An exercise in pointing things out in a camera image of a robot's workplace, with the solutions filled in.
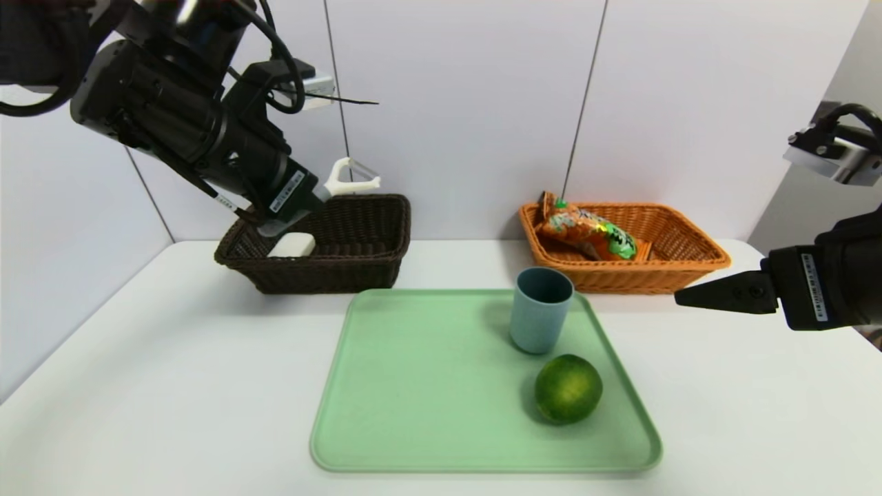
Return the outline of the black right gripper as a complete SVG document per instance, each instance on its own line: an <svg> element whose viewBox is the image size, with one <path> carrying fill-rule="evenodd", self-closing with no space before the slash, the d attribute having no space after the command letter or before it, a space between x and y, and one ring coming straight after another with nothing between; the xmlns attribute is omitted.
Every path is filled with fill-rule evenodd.
<svg viewBox="0 0 882 496"><path fill-rule="evenodd" d="M840 220L810 245L770 251L757 270L677 290L674 299L681 307L752 315L776 313L780 299L797 331L878 327L881 209Z"/></svg>

